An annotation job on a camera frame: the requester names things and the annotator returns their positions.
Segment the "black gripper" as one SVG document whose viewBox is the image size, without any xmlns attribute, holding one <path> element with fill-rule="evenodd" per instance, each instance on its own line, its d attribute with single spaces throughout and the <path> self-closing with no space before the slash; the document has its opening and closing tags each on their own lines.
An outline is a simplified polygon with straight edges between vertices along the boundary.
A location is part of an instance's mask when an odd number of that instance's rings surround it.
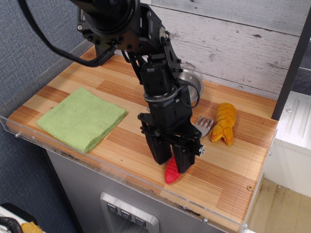
<svg viewBox="0 0 311 233">
<path fill-rule="evenodd" d="M 202 134 L 190 122 L 193 106 L 188 85 L 174 85 L 163 96 L 144 93 L 144 97 L 150 111 L 139 114 L 138 119 L 154 160 L 159 165 L 167 162 L 173 146 L 177 170 L 185 173 L 195 163 L 195 156 L 205 152 L 200 142 Z"/>
</svg>

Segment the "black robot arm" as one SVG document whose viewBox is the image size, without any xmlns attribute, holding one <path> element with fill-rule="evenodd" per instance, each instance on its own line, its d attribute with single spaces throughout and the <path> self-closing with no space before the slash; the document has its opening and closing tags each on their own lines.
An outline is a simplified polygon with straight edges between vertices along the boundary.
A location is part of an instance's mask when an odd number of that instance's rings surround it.
<svg viewBox="0 0 311 233">
<path fill-rule="evenodd" d="M 149 112 L 139 114 L 141 130 L 158 164 L 174 157 L 185 173 L 201 155 L 201 133 L 191 124 L 189 82 L 180 79 L 181 61 L 170 35 L 152 9 L 138 0 L 76 0 L 81 33 L 95 45 L 123 52 L 143 85 Z"/>
</svg>

